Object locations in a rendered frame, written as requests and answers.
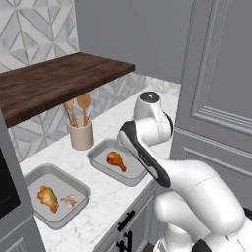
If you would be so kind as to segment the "brown chicken drumstick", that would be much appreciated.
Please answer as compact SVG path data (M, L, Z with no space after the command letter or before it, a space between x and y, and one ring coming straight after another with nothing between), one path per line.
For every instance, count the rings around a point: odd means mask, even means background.
M123 172L127 170L127 167L124 165L121 155L117 152L110 152L107 155L106 160L109 164L120 167Z

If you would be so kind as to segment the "grey rectangular tupperware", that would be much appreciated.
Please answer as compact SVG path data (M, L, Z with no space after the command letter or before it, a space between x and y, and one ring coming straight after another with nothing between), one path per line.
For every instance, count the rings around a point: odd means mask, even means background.
M121 155L122 161L127 167L125 172L119 166L110 165L107 162L110 152L117 152ZM107 138L101 141L88 152L87 157L91 166L127 186L136 186L147 174L141 164L116 139Z
M29 172L25 176L25 180L35 215L54 230L65 226L89 202L90 188L54 164L40 165ZM56 213L52 213L49 207L41 204L37 198L41 186L51 187L54 191L59 205ZM73 209L68 209L65 203L61 201L61 198L70 194L79 198Z

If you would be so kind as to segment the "pale garlic bulb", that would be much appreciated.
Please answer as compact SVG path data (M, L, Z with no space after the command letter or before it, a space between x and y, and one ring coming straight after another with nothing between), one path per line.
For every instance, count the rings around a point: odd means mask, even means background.
M65 203L65 206L68 209L73 209L75 207L75 205L78 203L79 198L75 195L67 195L66 197L61 198L61 201L63 201Z

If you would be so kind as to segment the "golden chicken drumstick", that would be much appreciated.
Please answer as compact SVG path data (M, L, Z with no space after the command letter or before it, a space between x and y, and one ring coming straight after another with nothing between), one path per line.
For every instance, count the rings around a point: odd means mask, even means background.
M57 197L51 187L41 186L37 193L37 198L41 204L49 207L52 213L56 213L59 207Z

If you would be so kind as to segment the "beige utensil pot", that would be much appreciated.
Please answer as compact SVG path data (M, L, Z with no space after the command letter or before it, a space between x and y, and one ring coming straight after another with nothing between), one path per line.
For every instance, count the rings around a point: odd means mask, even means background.
M77 127L69 125L69 133L72 147L77 151L84 151L93 145L93 125L89 120L87 125L84 125L82 116L77 118Z

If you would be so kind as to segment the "wooden spoon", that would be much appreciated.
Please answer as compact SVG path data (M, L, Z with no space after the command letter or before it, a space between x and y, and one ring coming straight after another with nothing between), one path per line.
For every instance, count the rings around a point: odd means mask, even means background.
M83 120L84 125L87 125L87 116L86 116L86 109L91 104L91 97L89 94L81 94L77 97L77 104L82 108L83 110Z

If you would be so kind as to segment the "wooden spatula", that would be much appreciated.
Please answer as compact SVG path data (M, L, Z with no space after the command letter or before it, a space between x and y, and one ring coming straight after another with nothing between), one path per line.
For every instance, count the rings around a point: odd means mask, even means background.
M78 123L77 123L77 119L76 119L76 116L75 116L74 110L73 110L74 101L71 99L69 101L64 102L63 105L64 105L64 109L67 113L67 116L69 118L70 124L73 127L77 127Z

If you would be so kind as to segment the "dark wooden shelf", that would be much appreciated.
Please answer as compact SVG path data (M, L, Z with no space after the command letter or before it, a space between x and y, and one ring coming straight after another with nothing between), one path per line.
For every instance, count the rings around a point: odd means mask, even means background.
M83 52L0 74L0 109L8 128L135 70Z

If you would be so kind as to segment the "grey drawer front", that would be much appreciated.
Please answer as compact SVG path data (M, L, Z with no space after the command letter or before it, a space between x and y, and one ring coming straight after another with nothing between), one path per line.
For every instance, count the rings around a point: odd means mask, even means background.
M151 181L92 252L141 252L149 238L154 195Z

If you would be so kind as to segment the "grey tall cupboard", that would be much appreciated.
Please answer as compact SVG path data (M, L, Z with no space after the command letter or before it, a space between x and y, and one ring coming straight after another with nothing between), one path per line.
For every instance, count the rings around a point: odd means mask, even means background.
M173 159L211 166L252 210L252 0L194 0Z

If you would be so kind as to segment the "grey cupboard door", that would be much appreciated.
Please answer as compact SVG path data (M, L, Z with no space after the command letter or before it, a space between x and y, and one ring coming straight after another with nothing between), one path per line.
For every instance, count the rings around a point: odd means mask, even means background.
M140 252L148 241L153 198L154 197L151 196L148 199L130 225L130 230L133 232L132 252Z

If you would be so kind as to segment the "black oven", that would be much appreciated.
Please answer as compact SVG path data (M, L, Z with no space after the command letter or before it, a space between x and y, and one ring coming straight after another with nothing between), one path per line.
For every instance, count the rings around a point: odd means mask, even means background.
M0 252L46 252L1 109Z

